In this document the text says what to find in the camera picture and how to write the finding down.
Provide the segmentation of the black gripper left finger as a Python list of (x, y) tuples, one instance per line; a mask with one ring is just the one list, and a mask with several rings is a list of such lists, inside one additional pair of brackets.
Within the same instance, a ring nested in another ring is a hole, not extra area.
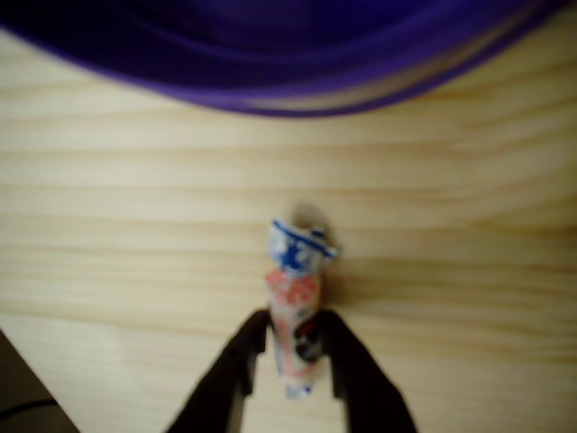
[(270, 314), (254, 311), (229, 339), (168, 428), (178, 432), (239, 432), (252, 394), (257, 357), (265, 351)]

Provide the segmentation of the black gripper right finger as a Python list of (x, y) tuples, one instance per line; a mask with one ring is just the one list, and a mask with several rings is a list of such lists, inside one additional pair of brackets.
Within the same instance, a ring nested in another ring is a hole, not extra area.
[(402, 393), (343, 319), (323, 310), (317, 324), (331, 362), (334, 396), (343, 403), (346, 430), (416, 433)]

